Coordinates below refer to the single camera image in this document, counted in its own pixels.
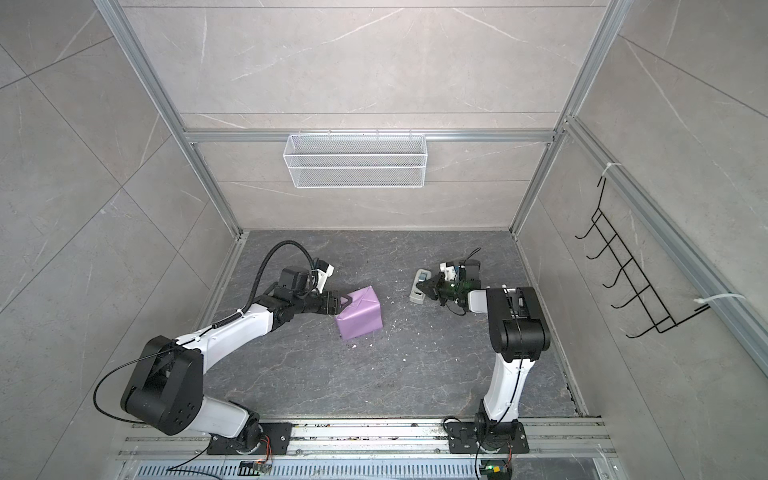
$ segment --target gray marble floor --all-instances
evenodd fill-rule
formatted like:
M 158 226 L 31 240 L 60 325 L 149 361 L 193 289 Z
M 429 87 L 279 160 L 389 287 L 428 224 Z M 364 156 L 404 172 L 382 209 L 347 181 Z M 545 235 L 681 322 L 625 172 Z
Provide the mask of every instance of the gray marble floor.
M 483 285 L 527 284 L 506 232 L 254 231 L 219 306 L 240 307 L 266 252 L 285 239 L 335 268 L 327 287 L 351 292 L 372 285 L 384 328 L 344 342 L 331 316 L 298 315 L 210 369 L 206 394 L 262 415 L 471 415 L 491 380 L 494 353 L 485 316 L 456 316 L 437 302 L 408 300 L 418 268 L 438 271 L 482 247 Z M 286 246 L 267 267 L 260 291 L 290 264 L 306 263 Z M 536 363 L 521 399 L 522 416 L 575 415 L 553 349 Z

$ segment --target wall hook rack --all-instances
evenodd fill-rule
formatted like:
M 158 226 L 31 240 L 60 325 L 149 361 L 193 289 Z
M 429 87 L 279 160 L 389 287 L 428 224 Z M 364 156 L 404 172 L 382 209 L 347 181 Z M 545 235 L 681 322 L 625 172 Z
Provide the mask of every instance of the wall hook rack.
M 702 305 L 702 306 L 699 306 L 698 308 L 696 308 L 691 315 L 687 316 L 686 318 L 684 318 L 682 320 L 675 320 L 674 317 L 672 317 L 672 314 L 670 313 L 669 309 L 667 308 L 667 305 L 661 299 L 661 297 L 657 293 L 656 289 L 654 288 L 653 284 L 648 279 L 647 275 L 643 271 L 642 266 L 638 263 L 637 260 L 635 260 L 634 255 L 627 248 L 627 244 L 624 243 L 624 239 L 621 238 L 621 236 L 616 231 L 616 229 L 614 228 L 614 226 L 611 223 L 611 221 L 605 215 L 605 212 L 601 209 L 601 205 L 602 205 L 602 202 L 603 202 L 603 193 L 605 193 L 605 181 L 606 181 L 605 177 L 601 177 L 600 180 L 598 181 L 598 188 L 601 189 L 600 190 L 600 199 L 598 200 L 598 207 L 594 210 L 594 213 L 590 217 L 591 225 L 589 227 L 589 230 L 587 230 L 587 233 L 585 233 L 581 237 L 576 235 L 576 238 L 578 238 L 579 240 L 583 240 L 584 238 L 587 237 L 587 235 L 589 235 L 592 232 L 592 230 L 597 231 L 600 234 L 600 237 L 605 242 L 605 246 L 602 248 L 602 250 L 600 250 L 600 252 L 597 255 L 595 255 L 594 257 L 590 257 L 589 255 L 587 255 L 587 258 L 589 260 L 596 260 L 598 257 L 600 257 L 600 255 L 602 255 L 607 250 L 607 251 L 611 252 L 611 255 L 613 256 L 614 260 L 616 260 L 616 263 L 619 266 L 619 271 L 618 271 L 618 273 L 616 273 L 616 278 L 614 278 L 614 281 L 610 285 L 606 285 L 605 283 L 603 283 L 603 286 L 605 288 L 613 288 L 613 287 L 615 287 L 616 284 L 618 283 L 619 277 L 621 277 L 621 274 L 623 273 L 624 276 L 627 278 L 627 282 L 629 282 L 630 286 L 632 287 L 632 290 L 634 291 L 634 295 L 629 300 L 627 300 L 626 302 L 624 302 L 621 305 L 613 305 L 613 304 L 611 304 L 611 307 L 613 307 L 613 308 L 618 310 L 618 309 L 626 307 L 633 300 L 637 299 L 640 302 L 640 304 L 643 306 L 643 310 L 645 310 L 645 313 L 648 315 L 648 319 L 651 322 L 651 326 L 648 327 L 647 329 L 643 330 L 642 332 L 638 333 L 637 335 L 629 335 L 629 334 L 627 334 L 627 338 L 631 338 L 631 339 L 640 338 L 641 336 L 645 335 L 646 333 L 650 332 L 653 329 L 656 329 L 656 331 L 659 332 L 659 333 L 664 333 L 664 332 L 666 332 L 666 331 L 668 331 L 670 329 L 673 329 L 674 327 L 679 326 L 679 325 L 685 323 L 686 321 L 694 318 L 699 313 L 707 311 L 710 308 L 710 306 L 709 305 Z M 600 219 L 605 220 L 605 223 L 611 228 L 611 231 L 613 233 L 610 233 L 610 232 L 606 233 L 606 232 L 603 231 L 603 229 L 600 228 L 600 226 L 598 225 L 598 221 Z M 621 243 L 621 246 L 624 247 L 624 249 L 627 251 L 627 254 L 629 255 L 629 260 L 627 260 L 626 262 L 622 262 L 621 260 L 619 260 L 619 256 L 616 254 L 616 251 L 611 246 L 611 244 L 612 243 L 615 244 L 616 241 Z M 638 289 L 638 285 L 636 285 L 635 282 L 632 281 L 632 278 L 627 273 L 627 268 L 630 265 L 634 265 L 634 267 L 637 268 L 637 270 L 640 272 L 640 274 L 643 277 L 645 285 L 642 286 L 642 288 L 640 288 L 640 289 Z M 661 308 L 664 311 L 664 313 L 663 313 L 664 318 L 662 318 L 659 321 L 654 320 L 654 316 L 650 313 L 650 310 L 648 309 L 647 301 L 644 300 L 643 297 L 642 297 L 642 294 L 645 293 L 647 290 L 650 290 L 650 293 L 652 293 L 656 297 L 658 303 L 661 305 Z

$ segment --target white zip tie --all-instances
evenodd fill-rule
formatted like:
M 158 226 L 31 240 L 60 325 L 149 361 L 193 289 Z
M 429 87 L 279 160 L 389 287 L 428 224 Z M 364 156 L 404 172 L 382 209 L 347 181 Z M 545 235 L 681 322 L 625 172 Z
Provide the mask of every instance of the white zip tie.
M 607 171 L 608 171 L 608 169 L 609 169 L 609 168 L 611 168 L 611 167 L 613 167 L 614 165 L 621 165 L 621 164 L 614 164 L 614 163 L 611 163 L 611 162 L 608 162 L 608 163 L 606 163 L 606 164 L 605 164 L 605 169 L 603 170 L 603 173 L 602 173 L 602 174 L 600 174 L 600 176 L 601 176 L 601 177 L 605 177 L 605 172 L 607 172 Z
M 746 297 L 739 293 L 718 293 L 717 295 L 708 296 L 707 298 L 695 298 L 694 302 L 704 305 L 705 303 L 709 303 L 710 301 L 719 298 L 741 298 L 742 300 L 746 300 Z

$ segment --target wire mesh basket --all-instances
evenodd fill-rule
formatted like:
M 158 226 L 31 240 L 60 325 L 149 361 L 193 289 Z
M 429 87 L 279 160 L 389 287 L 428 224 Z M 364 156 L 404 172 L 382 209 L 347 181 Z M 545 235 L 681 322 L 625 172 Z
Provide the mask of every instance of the wire mesh basket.
M 422 134 L 294 134 L 283 158 L 296 188 L 423 187 Z

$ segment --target purple box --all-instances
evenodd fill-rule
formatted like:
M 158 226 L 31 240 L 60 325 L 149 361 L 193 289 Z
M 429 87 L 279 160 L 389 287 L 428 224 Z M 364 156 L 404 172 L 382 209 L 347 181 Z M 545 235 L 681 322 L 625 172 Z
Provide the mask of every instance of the purple box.
M 336 325 L 344 340 L 382 328 L 382 306 L 372 286 L 352 292 L 349 296 L 352 297 L 352 303 L 336 315 Z

